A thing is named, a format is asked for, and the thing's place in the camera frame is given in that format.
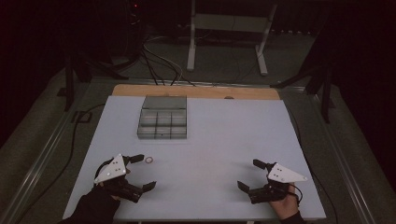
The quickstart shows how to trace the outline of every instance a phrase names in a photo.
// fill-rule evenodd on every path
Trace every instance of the white table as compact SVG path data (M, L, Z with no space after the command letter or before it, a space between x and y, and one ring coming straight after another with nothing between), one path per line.
M296 183L304 194L302 216L326 217L283 101L188 98L187 139L139 140L143 101L108 98L64 217L70 217L79 197L91 190L98 166L119 153L152 157L153 163L129 164L127 179L137 186L157 181L157 186L139 203L123 200L116 220L274 219L268 203L251 204L237 187L237 180L252 188L266 183L266 171L253 166L253 159L276 161L307 176L308 181Z
M256 57L260 68L260 74L265 76L268 74L267 65L264 60L263 50L265 42L270 33L272 20L276 12L276 4L272 5L269 15L266 17L242 17L230 15L214 15L196 13L195 0L191 0L191 34L190 48L187 60L187 70L193 71L195 66L195 30L225 30L225 31L243 31L262 33L262 41L256 46Z

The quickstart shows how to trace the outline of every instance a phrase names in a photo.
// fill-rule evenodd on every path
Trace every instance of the gray floor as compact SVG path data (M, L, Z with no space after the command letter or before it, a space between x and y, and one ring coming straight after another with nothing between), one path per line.
M149 41L147 48L177 63L183 69L183 77L197 85L262 87L295 75L313 41L314 38L307 35L270 35L264 52L269 70L267 77L259 75L254 42L251 41L198 46L195 70L192 73L185 71L188 39L175 41L158 38ZM170 69L155 63L153 66L164 79L174 78L175 74ZM121 74L130 78L125 81L128 83L153 83L143 60ZM92 83L79 85L78 95L81 97L73 110L86 110L105 103L118 83L99 75ZM326 124L318 115L318 97L302 92L300 87L305 83L306 80L299 81L292 87L279 91L279 94L290 109L290 117L301 138L304 154L318 177L316 184L327 218L316 223L335 223L337 218L339 223L395 223L395 193L376 163L339 90L332 87L334 108L330 109L331 124ZM64 71L52 79L0 150L2 214L18 192L18 187L35 158L43 148L49 147L48 143L53 144L53 154L44 172L37 173L40 178L27 204L61 171L69 157L74 123L70 122L71 116L64 113L65 99L56 96L63 86ZM102 107L94 109L91 122L78 125L71 163L55 185L27 212L21 223L55 223L61 220L101 112ZM64 124L63 131L59 136L52 135L58 130L59 124Z

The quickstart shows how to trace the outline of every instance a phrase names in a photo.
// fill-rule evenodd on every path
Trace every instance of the sleeve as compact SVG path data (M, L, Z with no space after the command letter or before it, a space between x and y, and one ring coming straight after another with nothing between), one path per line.
M73 215L59 224L111 224L119 206L120 201L114 200L107 191L94 188L79 199Z
M305 224L305 221L301 217L300 212L294 214L291 217L280 220L281 224Z

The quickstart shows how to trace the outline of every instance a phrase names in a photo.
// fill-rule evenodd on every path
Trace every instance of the robotic hand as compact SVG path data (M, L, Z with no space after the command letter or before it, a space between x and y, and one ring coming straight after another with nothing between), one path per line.
M263 170L268 170L268 184L260 189L250 189L248 185L238 181L238 188L248 194L251 203L280 201L285 199L288 194L297 197L297 202L300 202L295 193L289 192L289 186L291 182L307 180L305 176L299 175L276 162L271 164L253 160L253 164Z
M126 157L119 154L116 158L103 162L96 171L93 187L98 188L99 183L103 183L101 185L102 188L111 195L137 203L143 193L155 188L156 182L150 182L144 185L143 188L129 184L125 179L128 173L128 169L125 166L128 162L135 163L142 161L144 158L145 156L141 154L133 157Z

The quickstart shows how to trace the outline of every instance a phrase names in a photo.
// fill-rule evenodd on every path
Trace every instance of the small ring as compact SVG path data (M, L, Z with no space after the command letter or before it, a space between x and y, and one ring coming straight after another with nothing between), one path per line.
M147 157L146 159L145 159L145 162L146 163L152 163L154 161L154 159L152 159L152 157Z

